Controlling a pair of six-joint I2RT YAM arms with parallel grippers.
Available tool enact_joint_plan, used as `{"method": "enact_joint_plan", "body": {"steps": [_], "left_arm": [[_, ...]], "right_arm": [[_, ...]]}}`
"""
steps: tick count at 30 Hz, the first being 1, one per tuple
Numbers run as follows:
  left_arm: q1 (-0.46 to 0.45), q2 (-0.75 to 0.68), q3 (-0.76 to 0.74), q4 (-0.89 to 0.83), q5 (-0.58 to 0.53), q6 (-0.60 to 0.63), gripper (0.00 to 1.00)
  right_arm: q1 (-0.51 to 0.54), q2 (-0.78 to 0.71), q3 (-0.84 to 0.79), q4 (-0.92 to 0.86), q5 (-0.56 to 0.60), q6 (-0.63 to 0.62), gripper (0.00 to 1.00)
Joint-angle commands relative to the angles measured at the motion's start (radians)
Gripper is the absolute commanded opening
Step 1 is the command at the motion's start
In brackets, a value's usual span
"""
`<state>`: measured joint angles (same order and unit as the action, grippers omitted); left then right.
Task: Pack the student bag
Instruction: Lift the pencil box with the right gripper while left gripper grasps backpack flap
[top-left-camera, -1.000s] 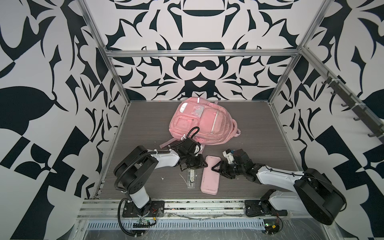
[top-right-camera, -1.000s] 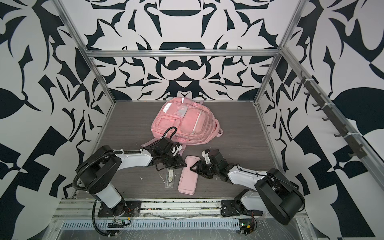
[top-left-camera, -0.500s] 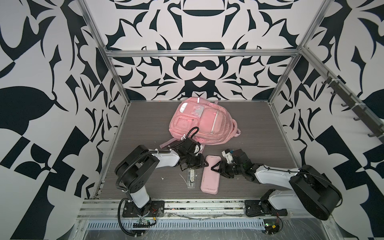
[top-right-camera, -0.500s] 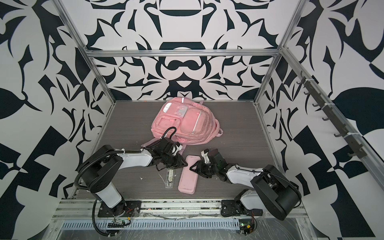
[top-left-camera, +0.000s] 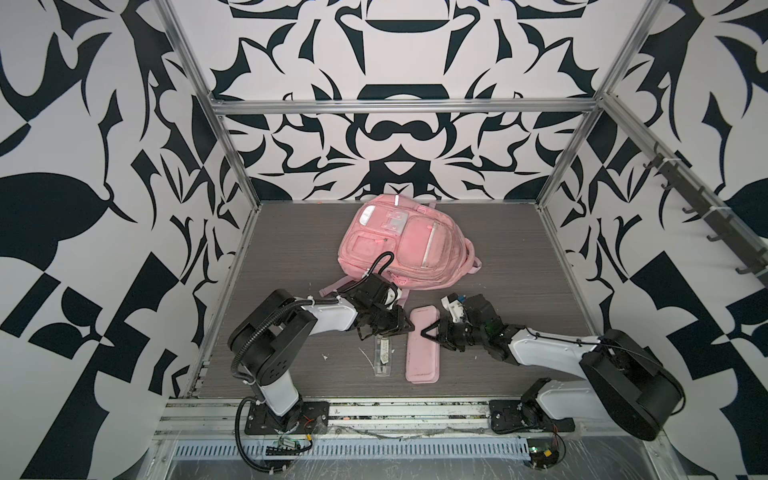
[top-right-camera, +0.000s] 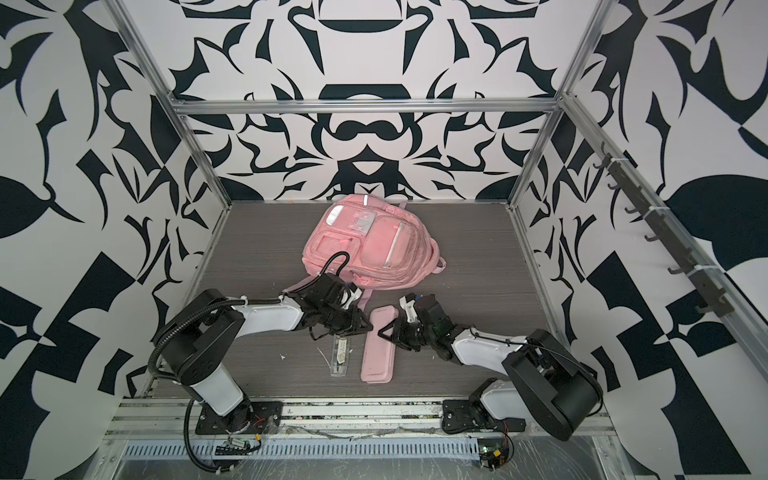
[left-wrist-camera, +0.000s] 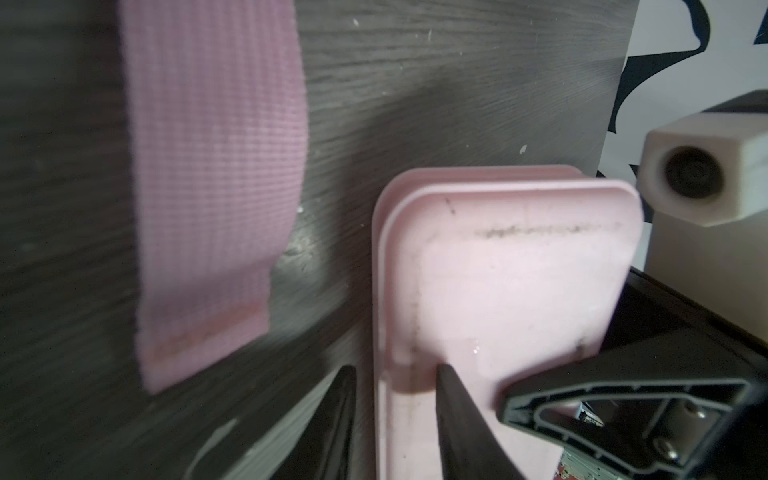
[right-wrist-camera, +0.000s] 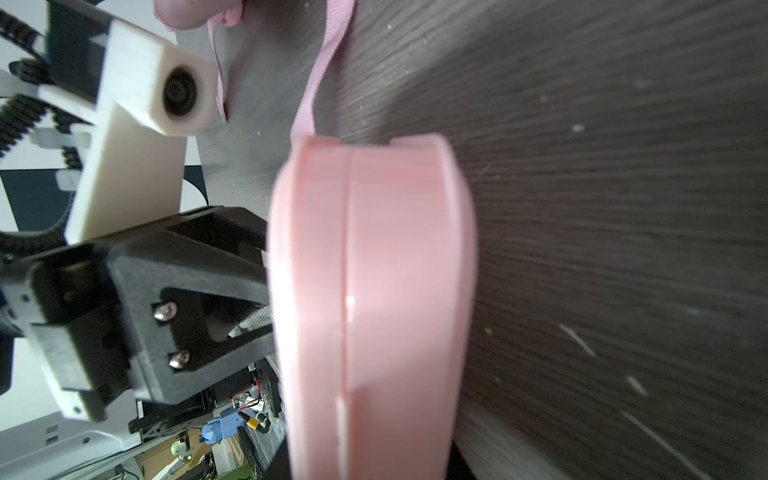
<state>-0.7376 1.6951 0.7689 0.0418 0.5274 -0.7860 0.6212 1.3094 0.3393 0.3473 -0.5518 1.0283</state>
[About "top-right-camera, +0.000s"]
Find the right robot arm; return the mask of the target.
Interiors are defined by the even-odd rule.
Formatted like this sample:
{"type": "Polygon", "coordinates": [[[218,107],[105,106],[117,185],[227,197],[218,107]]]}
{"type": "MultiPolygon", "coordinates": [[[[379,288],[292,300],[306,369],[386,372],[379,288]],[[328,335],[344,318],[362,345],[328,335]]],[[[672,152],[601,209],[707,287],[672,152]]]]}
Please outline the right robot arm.
{"type": "Polygon", "coordinates": [[[408,294],[378,335],[406,351],[429,347],[444,361],[493,372],[467,399],[444,402],[441,428],[447,434],[521,432],[533,421],[567,441],[604,406],[595,375],[547,330],[527,336],[483,332],[453,322],[434,296],[408,294]]]}

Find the pink student backpack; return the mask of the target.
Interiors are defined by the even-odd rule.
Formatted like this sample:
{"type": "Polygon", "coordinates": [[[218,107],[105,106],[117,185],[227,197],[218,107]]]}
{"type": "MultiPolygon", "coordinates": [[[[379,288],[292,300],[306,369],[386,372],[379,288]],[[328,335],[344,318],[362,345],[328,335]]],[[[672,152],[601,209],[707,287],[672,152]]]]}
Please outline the pink student backpack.
{"type": "Polygon", "coordinates": [[[414,213],[368,194],[348,195],[326,210],[302,262],[308,277],[290,291],[326,271],[355,284],[363,303],[376,290],[412,288],[447,266],[437,241],[414,213]]]}

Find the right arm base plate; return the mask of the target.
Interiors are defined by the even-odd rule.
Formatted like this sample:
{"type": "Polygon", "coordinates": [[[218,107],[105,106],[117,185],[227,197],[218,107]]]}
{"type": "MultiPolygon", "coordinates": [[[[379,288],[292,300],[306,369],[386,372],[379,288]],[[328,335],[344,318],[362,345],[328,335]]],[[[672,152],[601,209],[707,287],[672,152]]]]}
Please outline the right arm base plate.
{"type": "Polygon", "coordinates": [[[444,400],[440,428],[449,435],[472,432],[524,432],[527,422],[522,418],[493,418],[479,402],[444,400]]]}

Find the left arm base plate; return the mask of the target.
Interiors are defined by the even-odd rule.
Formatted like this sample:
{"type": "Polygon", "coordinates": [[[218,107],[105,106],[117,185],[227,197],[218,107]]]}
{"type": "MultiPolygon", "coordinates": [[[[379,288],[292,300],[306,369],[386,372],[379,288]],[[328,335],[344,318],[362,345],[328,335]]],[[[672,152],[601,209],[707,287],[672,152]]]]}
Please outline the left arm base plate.
{"type": "Polygon", "coordinates": [[[246,407],[241,402],[225,416],[218,415],[204,404],[195,425],[197,435],[268,434],[278,430],[284,404],[280,401],[252,401],[246,407]]]}

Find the pink pencil case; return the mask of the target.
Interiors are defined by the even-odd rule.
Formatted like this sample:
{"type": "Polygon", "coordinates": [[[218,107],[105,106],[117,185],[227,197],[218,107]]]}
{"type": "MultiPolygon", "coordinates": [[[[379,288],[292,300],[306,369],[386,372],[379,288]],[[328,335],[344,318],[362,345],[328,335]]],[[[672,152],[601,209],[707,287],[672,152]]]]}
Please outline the pink pencil case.
{"type": "Polygon", "coordinates": [[[366,335],[360,378],[369,384],[389,383],[394,374],[396,346],[378,333],[398,317],[394,306],[382,306],[371,311],[373,329],[366,335]]]}

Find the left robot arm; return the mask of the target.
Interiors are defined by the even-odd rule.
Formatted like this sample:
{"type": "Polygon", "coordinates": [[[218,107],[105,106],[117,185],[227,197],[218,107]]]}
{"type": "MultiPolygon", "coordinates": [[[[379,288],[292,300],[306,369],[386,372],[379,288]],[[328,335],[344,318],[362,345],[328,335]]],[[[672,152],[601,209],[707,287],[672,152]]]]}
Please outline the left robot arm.
{"type": "Polygon", "coordinates": [[[339,251],[320,273],[271,299],[225,297],[216,289],[196,296],[152,339],[147,371],[182,386],[193,403],[241,431],[252,403],[223,364],[240,337],[307,331],[313,340],[368,333],[372,325],[360,306],[363,290],[341,277],[351,260],[339,251]]]}

